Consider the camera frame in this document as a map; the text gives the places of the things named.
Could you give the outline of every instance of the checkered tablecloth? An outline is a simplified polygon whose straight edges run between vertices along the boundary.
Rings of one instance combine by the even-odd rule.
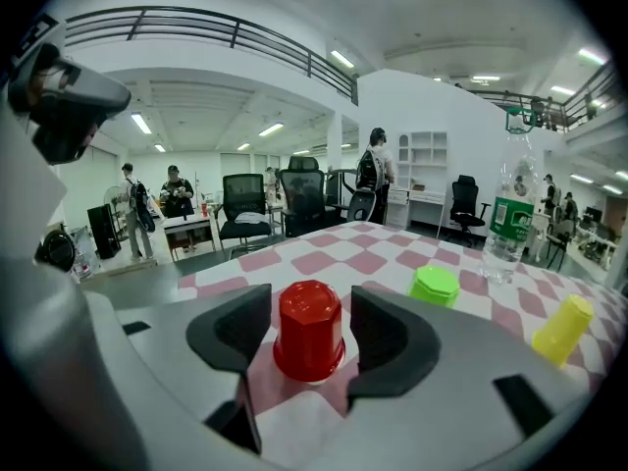
[[[357,375],[358,354],[349,329],[351,287],[407,293],[414,271],[427,264],[444,267],[458,277],[456,310],[495,321],[527,343],[568,294],[583,295],[593,304],[596,316],[564,372],[583,393],[596,388],[623,341],[628,301],[613,290],[525,264],[518,264],[511,285],[494,286],[478,275],[480,263],[482,252],[475,249],[353,222],[289,239],[186,276],[179,284],[179,298],[272,284],[272,325],[250,366],[249,381],[263,457],[295,467],[313,455],[346,415],[346,385]],[[294,282],[309,279],[330,285],[339,295],[346,346],[339,369],[318,385],[284,376],[272,351],[279,327],[280,293]]]

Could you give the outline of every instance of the white desk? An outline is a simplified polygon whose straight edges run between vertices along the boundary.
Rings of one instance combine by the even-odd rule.
[[[532,229],[526,239],[530,256],[534,256],[537,263],[541,261],[541,250],[548,238],[548,227],[550,226],[550,215],[545,213],[535,213],[532,217]]]
[[[599,242],[600,244],[604,244],[606,246],[606,249],[604,250],[604,255],[602,255],[602,258],[600,258],[600,265],[603,269],[608,270],[608,267],[610,266],[610,249],[617,249],[617,244],[608,239],[602,239],[593,231],[585,231],[580,227],[576,227],[576,229],[578,229],[578,232],[580,234],[585,236],[585,239],[579,244],[578,247],[582,246],[586,242],[592,241]]]
[[[216,244],[214,243],[214,232],[212,229],[212,211],[208,208],[207,216],[202,214],[187,215],[177,218],[168,218],[162,224],[164,228],[164,234],[166,235],[166,242],[168,242],[168,249],[170,250],[170,256],[175,261],[173,252],[177,254],[176,249],[178,247],[194,247],[195,237],[198,237],[200,242],[206,240],[212,241],[212,246],[216,250]],[[186,233],[185,237],[181,237],[177,234]]]

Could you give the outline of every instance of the railing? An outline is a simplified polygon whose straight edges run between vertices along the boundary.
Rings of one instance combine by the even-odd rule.
[[[81,14],[67,23],[66,47],[159,36],[209,40],[270,56],[358,104],[357,82],[338,67],[285,35],[234,16],[188,7],[138,6]]]
[[[594,119],[626,99],[619,75],[612,63],[601,66],[567,101],[558,103],[551,98],[540,98],[508,91],[471,90],[506,110],[512,106],[528,108],[537,114],[537,126],[559,132],[568,132]]]
[[[594,119],[602,110],[608,110],[625,100],[621,80],[615,67],[602,65],[587,82],[565,103],[563,110],[568,130]]]
[[[565,118],[563,105],[557,101],[509,91],[470,90],[469,92],[498,105],[503,110],[513,106],[532,110],[536,113],[536,124],[538,127],[545,127],[551,131],[567,132],[568,123]],[[530,125],[530,119],[527,115],[523,116],[523,121],[527,125]]]

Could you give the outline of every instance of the black speaker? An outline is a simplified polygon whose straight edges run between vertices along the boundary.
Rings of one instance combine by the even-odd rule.
[[[116,256],[116,253],[120,251],[120,243],[116,236],[111,205],[107,203],[104,206],[88,209],[87,216],[98,248],[98,256],[102,260]]]

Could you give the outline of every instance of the backpack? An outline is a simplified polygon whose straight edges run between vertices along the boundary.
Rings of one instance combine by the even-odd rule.
[[[377,158],[373,150],[367,148],[357,164],[356,188],[377,191],[384,186],[384,179],[384,163]]]
[[[155,222],[153,220],[150,211],[148,210],[148,192],[142,182],[133,183],[127,179],[127,182],[131,184],[131,192],[129,193],[129,207],[135,211],[137,220],[142,228],[147,232],[155,232]]]

